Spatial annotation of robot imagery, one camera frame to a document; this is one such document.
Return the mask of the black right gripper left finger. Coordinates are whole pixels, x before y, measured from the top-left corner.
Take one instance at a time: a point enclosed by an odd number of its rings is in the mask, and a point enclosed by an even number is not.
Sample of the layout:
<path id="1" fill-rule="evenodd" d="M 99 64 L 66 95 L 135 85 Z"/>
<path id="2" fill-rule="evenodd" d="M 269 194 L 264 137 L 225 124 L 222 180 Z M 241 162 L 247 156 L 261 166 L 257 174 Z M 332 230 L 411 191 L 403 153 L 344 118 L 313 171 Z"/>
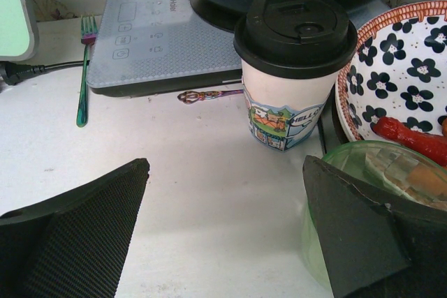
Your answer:
<path id="1" fill-rule="evenodd" d="M 148 179 L 137 158 L 1 215 L 1 296 L 114 297 Z"/>

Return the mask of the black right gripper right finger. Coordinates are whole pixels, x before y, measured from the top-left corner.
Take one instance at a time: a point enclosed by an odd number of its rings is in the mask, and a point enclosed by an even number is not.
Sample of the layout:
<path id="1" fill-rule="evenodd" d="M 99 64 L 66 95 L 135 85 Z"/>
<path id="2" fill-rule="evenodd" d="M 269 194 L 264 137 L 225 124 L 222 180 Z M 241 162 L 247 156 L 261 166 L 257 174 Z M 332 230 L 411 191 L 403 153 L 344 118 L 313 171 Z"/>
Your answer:
<path id="1" fill-rule="evenodd" d="M 446 212 L 307 156 L 303 179 L 334 297 L 445 297 Z"/>

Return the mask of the green glass cup right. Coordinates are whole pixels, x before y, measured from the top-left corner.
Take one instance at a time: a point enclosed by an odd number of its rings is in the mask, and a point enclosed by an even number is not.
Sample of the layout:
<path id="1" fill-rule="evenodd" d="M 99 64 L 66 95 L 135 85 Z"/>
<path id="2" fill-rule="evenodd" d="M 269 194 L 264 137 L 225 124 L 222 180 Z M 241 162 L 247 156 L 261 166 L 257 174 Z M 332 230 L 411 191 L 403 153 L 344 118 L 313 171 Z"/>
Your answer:
<path id="1" fill-rule="evenodd" d="M 348 175 L 406 200 L 446 212 L 446 171 L 410 149 L 379 141 L 343 144 L 320 158 Z M 331 291 L 308 201 L 304 208 L 302 252 L 309 273 Z"/>

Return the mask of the carrot pieces on plate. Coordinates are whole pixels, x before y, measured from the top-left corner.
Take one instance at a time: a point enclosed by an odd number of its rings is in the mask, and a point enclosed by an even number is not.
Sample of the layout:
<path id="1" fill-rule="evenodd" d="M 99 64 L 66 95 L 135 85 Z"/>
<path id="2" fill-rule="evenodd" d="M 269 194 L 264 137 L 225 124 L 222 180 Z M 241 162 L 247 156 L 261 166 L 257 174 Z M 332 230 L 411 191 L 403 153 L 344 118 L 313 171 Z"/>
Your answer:
<path id="1" fill-rule="evenodd" d="M 446 167 L 446 137 L 442 135 L 413 131 L 392 117 L 381 117 L 373 127 L 373 131 Z"/>

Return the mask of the blue floral plate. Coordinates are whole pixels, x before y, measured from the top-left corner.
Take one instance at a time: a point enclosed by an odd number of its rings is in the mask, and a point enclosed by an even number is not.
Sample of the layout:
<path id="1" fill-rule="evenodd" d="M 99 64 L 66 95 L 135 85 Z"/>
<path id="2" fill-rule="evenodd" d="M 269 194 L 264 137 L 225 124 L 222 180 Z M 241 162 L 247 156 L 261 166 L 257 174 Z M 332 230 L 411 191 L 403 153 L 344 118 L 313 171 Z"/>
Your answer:
<path id="1" fill-rule="evenodd" d="M 347 141 L 379 140 L 381 117 L 442 134 L 446 119 L 446 1 L 389 10 L 358 30 L 356 53 L 335 84 L 336 116 Z"/>

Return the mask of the iridescent green fork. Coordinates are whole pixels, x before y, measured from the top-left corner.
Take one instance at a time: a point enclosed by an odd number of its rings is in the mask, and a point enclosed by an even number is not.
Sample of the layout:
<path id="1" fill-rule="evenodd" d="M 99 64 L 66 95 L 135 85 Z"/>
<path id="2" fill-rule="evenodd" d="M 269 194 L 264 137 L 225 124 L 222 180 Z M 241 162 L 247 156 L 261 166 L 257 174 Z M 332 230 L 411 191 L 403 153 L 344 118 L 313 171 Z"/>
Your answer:
<path id="1" fill-rule="evenodd" d="M 88 100 L 87 100 L 87 66 L 89 61 L 89 51 L 95 43 L 98 27 L 94 15 L 82 16 L 80 22 L 81 43 L 84 45 L 82 61 L 82 77 L 80 84 L 80 95 L 78 101 L 78 110 L 76 116 L 76 126 L 84 127 L 88 122 Z"/>

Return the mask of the grey induction cooker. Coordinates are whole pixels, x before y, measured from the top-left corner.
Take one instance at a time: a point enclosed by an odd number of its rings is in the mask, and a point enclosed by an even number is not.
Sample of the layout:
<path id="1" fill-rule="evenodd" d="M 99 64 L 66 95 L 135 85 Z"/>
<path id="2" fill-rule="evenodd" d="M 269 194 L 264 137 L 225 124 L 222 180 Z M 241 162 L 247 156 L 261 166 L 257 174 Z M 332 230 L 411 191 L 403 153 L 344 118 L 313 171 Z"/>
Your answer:
<path id="1" fill-rule="evenodd" d="M 112 97 L 185 91 L 241 80 L 233 34 L 189 0 L 106 0 L 87 85 Z"/>

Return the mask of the black lid seasoning jar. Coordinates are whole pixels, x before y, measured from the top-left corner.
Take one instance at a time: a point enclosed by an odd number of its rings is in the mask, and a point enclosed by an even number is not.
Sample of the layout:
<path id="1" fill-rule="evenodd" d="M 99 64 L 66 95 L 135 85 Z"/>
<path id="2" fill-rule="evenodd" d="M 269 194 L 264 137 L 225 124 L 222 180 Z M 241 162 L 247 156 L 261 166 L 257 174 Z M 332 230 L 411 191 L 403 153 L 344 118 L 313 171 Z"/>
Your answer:
<path id="1" fill-rule="evenodd" d="M 233 39 L 251 134 L 277 151 L 305 141 L 357 41 L 333 0 L 254 0 Z"/>

